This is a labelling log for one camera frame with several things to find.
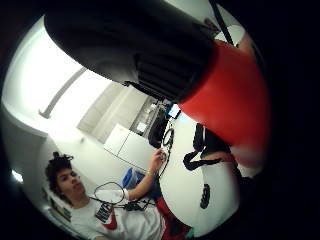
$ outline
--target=monitor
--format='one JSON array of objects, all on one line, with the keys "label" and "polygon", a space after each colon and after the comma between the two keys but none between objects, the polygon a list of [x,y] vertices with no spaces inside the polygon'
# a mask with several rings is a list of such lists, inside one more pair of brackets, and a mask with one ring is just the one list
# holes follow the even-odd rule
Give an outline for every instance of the monitor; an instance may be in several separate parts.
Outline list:
[{"label": "monitor", "polygon": [[167,109],[167,115],[174,118],[174,119],[177,119],[180,112],[181,112],[181,110],[177,104],[171,104],[171,105],[169,105],[169,107]]}]

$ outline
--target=white t-shirt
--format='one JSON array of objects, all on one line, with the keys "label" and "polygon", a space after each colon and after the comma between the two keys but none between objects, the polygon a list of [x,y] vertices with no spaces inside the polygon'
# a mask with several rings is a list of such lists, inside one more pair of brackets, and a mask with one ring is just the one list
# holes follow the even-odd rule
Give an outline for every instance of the white t-shirt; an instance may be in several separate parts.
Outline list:
[{"label": "white t-shirt", "polygon": [[[125,197],[119,204],[128,203],[128,191],[124,189]],[[116,203],[123,196],[121,190],[100,190],[96,193],[100,200]],[[72,211],[71,223],[77,231],[88,239],[105,236],[111,240],[160,240],[165,230],[164,218],[158,209],[148,205],[145,211],[126,211],[114,208],[97,200],[80,209]]]}]

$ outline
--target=person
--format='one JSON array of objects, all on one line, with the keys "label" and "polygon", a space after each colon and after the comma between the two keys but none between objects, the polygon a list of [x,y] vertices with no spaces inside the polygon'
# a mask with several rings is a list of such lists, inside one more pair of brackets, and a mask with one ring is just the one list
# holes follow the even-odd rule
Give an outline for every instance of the person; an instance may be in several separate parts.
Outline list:
[{"label": "person", "polygon": [[72,208],[71,224],[91,240],[180,240],[190,230],[170,212],[162,197],[156,206],[133,210],[134,200],[143,197],[153,185],[156,173],[165,161],[159,148],[150,158],[149,168],[133,189],[100,190],[89,196],[79,176],[73,171],[72,156],[54,152],[45,174],[50,190]]}]

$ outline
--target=red logo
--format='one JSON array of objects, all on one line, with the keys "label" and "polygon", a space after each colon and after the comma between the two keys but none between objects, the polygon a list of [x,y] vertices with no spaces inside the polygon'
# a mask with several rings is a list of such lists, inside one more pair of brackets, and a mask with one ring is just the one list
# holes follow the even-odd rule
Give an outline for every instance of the red logo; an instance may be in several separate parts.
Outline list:
[{"label": "red logo", "polygon": [[112,213],[111,213],[111,222],[108,224],[102,224],[102,226],[104,226],[106,229],[109,229],[109,230],[114,230],[117,228],[117,219],[114,213],[114,209],[112,209]]}]

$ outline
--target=curly hair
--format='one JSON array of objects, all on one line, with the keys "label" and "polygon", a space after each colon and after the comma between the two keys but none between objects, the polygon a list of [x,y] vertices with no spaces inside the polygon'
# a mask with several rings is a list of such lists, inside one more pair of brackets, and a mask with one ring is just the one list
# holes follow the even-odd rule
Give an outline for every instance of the curly hair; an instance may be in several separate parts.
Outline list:
[{"label": "curly hair", "polygon": [[49,164],[45,169],[45,174],[47,176],[47,181],[49,182],[50,190],[57,195],[61,200],[72,206],[71,201],[60,192],[57,175],[58,173],[66,168],[72,169],[70,160],[73,156],[66,154],[59,155],[58,152],[53,152],[53,159],[49,160]]}]

